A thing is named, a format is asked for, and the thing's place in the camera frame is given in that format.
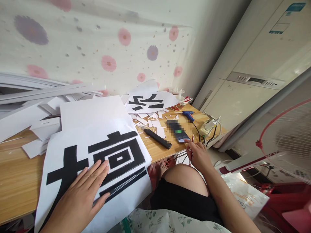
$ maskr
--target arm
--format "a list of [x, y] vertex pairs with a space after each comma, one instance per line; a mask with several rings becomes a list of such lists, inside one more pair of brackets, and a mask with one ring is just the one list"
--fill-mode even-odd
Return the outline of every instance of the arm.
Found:
[[108, 174], [108, 161], [98, 160], [90, 170], [87, 167], [78, 175], [57, 203], [51, 217], [40, 233], [80, 233], [103, 207], [110, 193], [93, 201], [100, 185]]
[[204, 176], [225, 227], [232, 233], [260, 233], [259, 229], [237, 202], [223, 178], [214, 169], [206, 148], [201, 143], [195, 144], [190, 140], [185, 140], [185, 142], [188, 143], [187, 153], [189, 157], [191, 155], [189, 148], [193, 151], [191, 162]]

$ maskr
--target foot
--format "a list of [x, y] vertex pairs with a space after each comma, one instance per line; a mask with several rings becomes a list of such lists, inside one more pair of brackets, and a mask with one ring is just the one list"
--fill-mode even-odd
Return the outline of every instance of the foot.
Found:
[[159, 180], [161, 179], [164, 172], [166, 172], [167, 166], [164, 163], [160, 163]]

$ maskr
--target mobile phone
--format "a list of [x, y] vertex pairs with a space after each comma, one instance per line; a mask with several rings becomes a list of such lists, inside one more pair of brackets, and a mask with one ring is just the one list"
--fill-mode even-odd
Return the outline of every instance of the mobile phone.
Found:
[[170, 131], [173, 133], [174, 137], [178, 141], [178, 143], [185, 143], [185, 139], [190, 140], [186, 132], [183, 130], [181, 125], [178, 123], [177, 120], [168, 120], [167, 126]]

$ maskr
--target air conditioner label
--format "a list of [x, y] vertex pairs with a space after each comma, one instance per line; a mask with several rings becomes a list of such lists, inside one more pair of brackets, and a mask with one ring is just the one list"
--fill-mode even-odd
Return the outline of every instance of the air conditioner label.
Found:
[[293, 3], [291, 4], [281, 18], [276, 22], [269, 33], [271, 34], [283, 34], [288, 28], [293, 18], [304, 8], [305, 3]]

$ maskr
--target purple flower pattern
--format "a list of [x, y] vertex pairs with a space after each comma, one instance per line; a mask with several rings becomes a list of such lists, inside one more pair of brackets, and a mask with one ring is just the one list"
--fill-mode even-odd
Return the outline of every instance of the purple flower pattern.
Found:
[[45, 29], [37, 21], [28, 16], [15, 16], [14, 26], [25, 39], [32, 43], [38, 45], [49, 43]]
[[155, 45], [151, 45], [147, 50], [147, 58], [151, 61], [155, 61], [158, 57], [159, 50]]

